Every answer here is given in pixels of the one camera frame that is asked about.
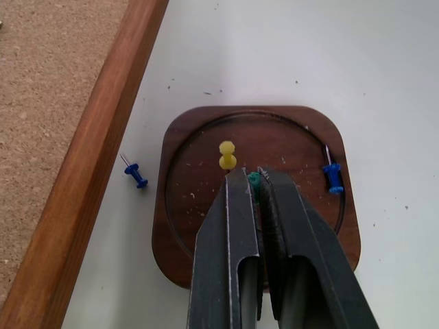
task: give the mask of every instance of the white surface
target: white surface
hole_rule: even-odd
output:
[[[150,187],[136,190],[117,159],[63,328],[185,327],[188,291],[151,251],[163,135],[190,108],[241,104],[310,106],[336,124],[370,307],[381,329],[437,328],[438,10],[433,0],[171,0],[121,145]],[[258,328],[277,328],[264,303]]]

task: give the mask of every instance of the wooden tray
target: wooden tray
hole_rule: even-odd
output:
[[[216,106],[180,115],[163,140],[152,249],[172,282],[190,287],[195,237],[224,179],[218,165],[222,141],[235,144],[237,167],[248,172],[270,167],[290,174],[338,233],[351,267],[357,266],[357,216],[343,141],[334,124],[300,106]],[[342,166],[343,196],[327,192],[324,144]]]

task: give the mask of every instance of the blue push pin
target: blue push pin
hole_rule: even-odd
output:
[[[327,149],[328,165],[323,167],[323,172],[328,175],[329,184],[331,185],[331,187],[329,187],[329,192],[332,194],[340,194],[344,191],[338,177],[340,165],[338,163],[332,163],[328,145],[325,145],[325,147]]]
[[[128,160],[126,160],[126,158],[123,156],[123,154],[121,154],[121,158],[127,165],[125,169],[125,173],[127,175],[131,175],[132,177],[134,177],[134,179],[137,182],[137,188],[144,188],[145,186],[147,186],[148,180],[144,180],[142,176],[140,176],[140,173],[138,172],[139,165],[137,163],[130,164]]]

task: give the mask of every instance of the wooden edge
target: wooden edge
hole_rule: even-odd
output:
[[[60,328],[168,0],[131,0],[0,315]]]

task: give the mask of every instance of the cork surface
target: cork surface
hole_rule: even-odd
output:
[[[0,1],[0,310],[127,4]]]

